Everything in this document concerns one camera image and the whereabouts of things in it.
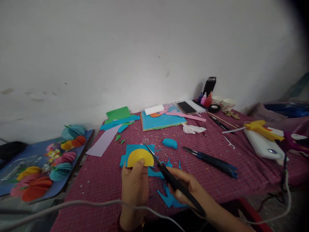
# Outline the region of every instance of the yellow glue gun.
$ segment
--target yellow glue gun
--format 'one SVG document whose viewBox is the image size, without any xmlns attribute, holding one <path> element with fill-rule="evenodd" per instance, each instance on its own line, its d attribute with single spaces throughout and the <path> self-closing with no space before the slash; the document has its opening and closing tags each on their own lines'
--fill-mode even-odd
<svg viewBox="0 0 309 232">
<path fill-rule="evenodd" d="M 260 135 L 264 136 L 272 142 L 275 142 L 276 140 L 279 140 L 281 142 L 282 140 L 284 140 L 284 137 L 276 135 L 264 128 L 263 126 L 265 125 L 265 123 L 266 122 L 264 120 L 258 120 L 246 123 L 244 124 L 244 127 L 246 127 L 250 131 L 255 131 L 259 133 Z"/>
</svg>

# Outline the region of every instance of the purple paper sheet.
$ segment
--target purple paper sheet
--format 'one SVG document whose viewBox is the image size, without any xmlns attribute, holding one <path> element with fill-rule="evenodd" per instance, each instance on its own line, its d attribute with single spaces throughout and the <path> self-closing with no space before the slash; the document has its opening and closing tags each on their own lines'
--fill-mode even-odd
<svg viewBox="0 0 309 232">
<path fill-rule="evenodd" d="M 103 153 L 114 139 L 122 124 L 106 130 L 97 142 L 86 152 L 87 155 L 102 157 Z"/>
</svg>

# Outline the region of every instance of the yellow paper semicircle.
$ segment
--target yellow paper semicircle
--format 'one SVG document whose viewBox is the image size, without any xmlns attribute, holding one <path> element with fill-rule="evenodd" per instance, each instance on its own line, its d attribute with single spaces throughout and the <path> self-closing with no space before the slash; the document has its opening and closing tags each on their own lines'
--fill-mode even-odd
<svg viewBox="0 0 309 232">
<path fill-rule="evenodd" d="M 154 159 L 152 155 L 149 153 L 149 151 L 145 149 L 136 149 L 128 157 L 128 168 L 131 168 L 134 166 L 134 164 L 139 161 L 140 159 L 144 158 L 145 164 L 144 166 L 153 166 L 154 165 Z"/>
</svg>

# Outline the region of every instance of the scissor handle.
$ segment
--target scissor handle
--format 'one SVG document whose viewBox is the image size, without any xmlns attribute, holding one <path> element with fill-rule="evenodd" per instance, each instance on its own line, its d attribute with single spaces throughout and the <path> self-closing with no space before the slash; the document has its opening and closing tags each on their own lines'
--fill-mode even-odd
<svg viewBox="0 0 309 232">
<path fill-rule="evenodd" d="M 199 202 L 192 196 L 192 194 L 189 192 L 189 190 L 183 186 L 179 180 L 177 180 L 168 170 L 166 167 L 158 165 L 159 170 L 163 174 L 164 178 L 166 179 L 166 182 L 169 183 L 174 191 L 177 189 L 181 191 L 196 207 L 197 210 L 192 208 L 193 211 L 195 211 L 198 215 L 200 215 L 203 218 L 206 218 L 206 213 L 203 207 L 199 204 Z"/>
</svg>

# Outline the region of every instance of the black tape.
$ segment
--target black tape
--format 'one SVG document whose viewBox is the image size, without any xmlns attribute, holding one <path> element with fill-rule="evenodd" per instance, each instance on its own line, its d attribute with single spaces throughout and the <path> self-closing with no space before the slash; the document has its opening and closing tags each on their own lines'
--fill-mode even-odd
<svg viewBox="0 0 309 232">
<path fill-rule="evenodd" d="M 220 110 L 220 106 L 219 105 L 210 105 L 210 107 L 208 108 L 208 111 L 210 113 L 217 113 Z"/>
</svg>

